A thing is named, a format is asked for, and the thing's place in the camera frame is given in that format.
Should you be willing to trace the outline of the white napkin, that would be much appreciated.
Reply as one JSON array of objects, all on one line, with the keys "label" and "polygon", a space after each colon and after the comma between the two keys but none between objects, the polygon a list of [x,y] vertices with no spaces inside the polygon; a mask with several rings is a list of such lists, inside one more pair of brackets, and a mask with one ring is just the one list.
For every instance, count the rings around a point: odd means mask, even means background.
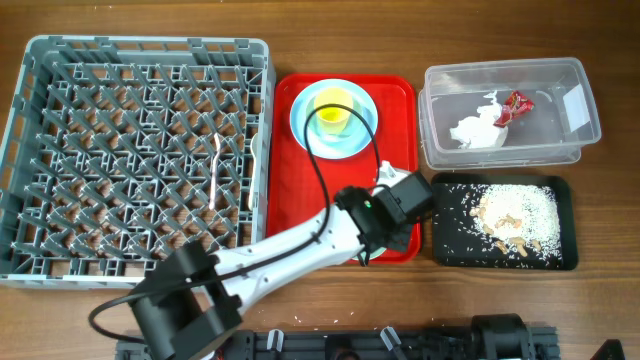
[{"label": "white napkin", "polygon": [[490,103],[479,106],[477,116],[467,116],[449,129],[451,139],[460,143],[460,149],[499,148],[506,141],[508,129],[494,125],[502,113],[497,92],[487,93],[484,98]]}]

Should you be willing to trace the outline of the rice and food scraps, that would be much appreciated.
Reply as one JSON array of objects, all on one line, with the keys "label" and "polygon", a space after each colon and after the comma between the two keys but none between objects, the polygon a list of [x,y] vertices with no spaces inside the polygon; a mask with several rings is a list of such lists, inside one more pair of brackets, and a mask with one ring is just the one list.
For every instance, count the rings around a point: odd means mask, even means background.
[{"label": "rice and food scraps", "polygon": [[510,259],[561,257],[560,218],[555,193],[547,186],[456,185],[462,198],[458,231],[478,238],[486,252]]}]

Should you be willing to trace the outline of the red snack wrapper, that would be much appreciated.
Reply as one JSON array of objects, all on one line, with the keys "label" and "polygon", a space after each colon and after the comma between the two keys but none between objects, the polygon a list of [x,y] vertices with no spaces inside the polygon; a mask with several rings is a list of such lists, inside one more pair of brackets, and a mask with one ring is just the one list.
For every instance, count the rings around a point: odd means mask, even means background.
[{"label": "red snack wrapper", "polygon": [[531,112],[535,107],[534,102],[522,92],[513,91],[501,106],[500,116],[493,123],[499,128],[507,127],[515,118]]}]

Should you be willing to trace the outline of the white plastic spoon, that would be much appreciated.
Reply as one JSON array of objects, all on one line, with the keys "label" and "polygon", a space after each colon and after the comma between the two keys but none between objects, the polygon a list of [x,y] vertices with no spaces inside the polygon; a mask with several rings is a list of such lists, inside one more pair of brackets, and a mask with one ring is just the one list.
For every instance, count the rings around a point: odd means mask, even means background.
[{"label": "white plastic spoon", "polygon": [[248,206],[249,209],[252,210],[255,207],[255,190],[256,190],[256,180],[258,177],[258,133],[256,133],[250,142],[250,154],[252,157],[252,175],[251,175],[251,183],[248,195]]}]

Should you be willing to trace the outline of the white plastic fork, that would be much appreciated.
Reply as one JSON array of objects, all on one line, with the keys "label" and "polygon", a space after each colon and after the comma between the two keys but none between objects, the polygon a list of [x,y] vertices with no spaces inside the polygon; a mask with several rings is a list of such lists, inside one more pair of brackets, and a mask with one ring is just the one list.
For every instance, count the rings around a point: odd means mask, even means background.
[{"label": "white plastic fork", "polygon": [[210,193],[209,193],[210,196],[209,196],[209,206],[208,206],[210,210],[215,210],[217,180],[218,180],[217,169],[218,169],[218,162],[219,162],[219,157],[222,149],[222,136],[218,133],[214,134],[214,145],[215,145],[215,152],[211,160],[211,187],[210,187]]}]

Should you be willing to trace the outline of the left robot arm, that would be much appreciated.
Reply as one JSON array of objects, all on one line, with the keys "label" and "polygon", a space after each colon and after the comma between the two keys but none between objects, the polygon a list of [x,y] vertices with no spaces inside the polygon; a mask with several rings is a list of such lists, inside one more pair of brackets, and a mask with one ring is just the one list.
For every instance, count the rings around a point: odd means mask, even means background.
[{"label": "left robot arm", "polygon": [[155,359],[200,359],[229,338],[243,314],[274,290],[324,267],[411,234],[433,208],[433,191],[419,172],[393,175],[374,191],[346,187],[331,206],[259,243],[208,254],[182,246],[132,291],[130,307]]}]

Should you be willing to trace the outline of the black waste tray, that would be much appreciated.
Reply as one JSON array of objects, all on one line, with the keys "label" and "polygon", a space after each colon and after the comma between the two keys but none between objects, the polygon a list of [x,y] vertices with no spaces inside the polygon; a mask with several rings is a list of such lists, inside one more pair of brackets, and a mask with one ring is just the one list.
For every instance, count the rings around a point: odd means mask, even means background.
[{"label": "black waste tray", "polygon": [[[507,253],[496,239],[475,228],[469,215],[491,185],[525,185],[546,191],[555,201],[559,216],[559,244],[548,251],[527,245],[525,256],[515,247]],[[439,173],[432,181],[435,208],[432,212],[434,259],[444,266],[573,270],[578,264],[572,193],[558,176]]]}]

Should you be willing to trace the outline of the grey dishwasher rack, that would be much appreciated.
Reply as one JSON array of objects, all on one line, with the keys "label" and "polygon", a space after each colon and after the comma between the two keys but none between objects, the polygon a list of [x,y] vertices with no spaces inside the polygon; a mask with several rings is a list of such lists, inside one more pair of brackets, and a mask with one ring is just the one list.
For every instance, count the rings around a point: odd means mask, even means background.
[{"label": "grey dishwasher rack", "polygon": [[1,143],[2,284],[130,288],[184,244],[263,240],[275,82],[255,38],[32,38]]}]

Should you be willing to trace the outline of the light blue plate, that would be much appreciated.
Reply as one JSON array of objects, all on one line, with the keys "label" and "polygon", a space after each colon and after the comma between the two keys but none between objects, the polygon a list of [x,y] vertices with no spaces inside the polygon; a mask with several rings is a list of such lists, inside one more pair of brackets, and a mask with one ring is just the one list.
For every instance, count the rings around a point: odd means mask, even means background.
[{"label": "light blue plate", "polygon": [[290,111],[290,127],[294,138],[305,147],[304,136],[308,137],[312,153],[325,159],[343,159],[362,151],[370,142],[371,136],[359,118],[351,112],[346,128],[339,135],[325,133],[320,125],[316,113],[311,118],[308,127],[306,119],[316,109],[315,96],[329,87],[339,87],[348,91],[353,97],[353,107],[349,108],[360,115],[368,124],[371,132],[376,134],[378,127],[378,112],[371,96],[355,83],[342,79],[326,79],[315,82],[296,97]]}]

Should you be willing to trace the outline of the yellow plastic cup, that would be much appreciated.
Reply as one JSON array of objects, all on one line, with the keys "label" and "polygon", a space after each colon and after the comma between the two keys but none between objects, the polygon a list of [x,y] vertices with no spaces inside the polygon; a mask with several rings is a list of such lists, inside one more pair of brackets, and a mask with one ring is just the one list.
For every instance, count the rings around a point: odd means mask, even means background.
[{"label": "yellow plastic cup", "polygon": [[314,99],[314,107],[321,129],[330,135],[339,135],[346,128],[351,116],[353,97],[343,88],[329,87],[320,91]]}]

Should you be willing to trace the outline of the red plastic tray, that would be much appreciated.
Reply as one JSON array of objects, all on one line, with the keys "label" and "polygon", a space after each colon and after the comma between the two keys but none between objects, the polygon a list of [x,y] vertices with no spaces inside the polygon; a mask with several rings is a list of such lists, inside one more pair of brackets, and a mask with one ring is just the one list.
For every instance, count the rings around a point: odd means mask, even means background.
[{"label": "red plastic tray", "polygon": [[[292,74],[276,86],[274,125],[269,171],[267,236],[276,235],[308,220],[324,208],[325,202],[309,157],[294,138],[290,111],[296,97],[307,86],[326,79],[342,79],[363,88],[378,112],[375,134],[381,160],[393,167],[419,170],[416,140],[416,92],[404,78],[369,74]],[[375,155],[371,145],[346,159],[317,162],[329,196],[348,185],[368,187],[375,180]],[[415,225],[409,249],[386,250],[374,264],[400,264],[414,258],[422,246],[421,225]]]}]

